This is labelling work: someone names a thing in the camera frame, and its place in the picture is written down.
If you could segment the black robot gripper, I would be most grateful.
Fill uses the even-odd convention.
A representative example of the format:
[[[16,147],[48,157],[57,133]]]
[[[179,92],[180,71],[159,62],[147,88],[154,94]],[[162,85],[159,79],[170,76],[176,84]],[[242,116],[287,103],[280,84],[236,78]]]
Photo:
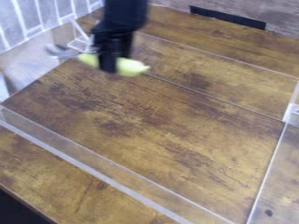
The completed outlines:
[[[104,15],[91,29],[93,43],[103,44],[99,51],[99,68],[117,71],[117,58],[131,57],[134,32],[147,21],[148,0],[105,0]]]

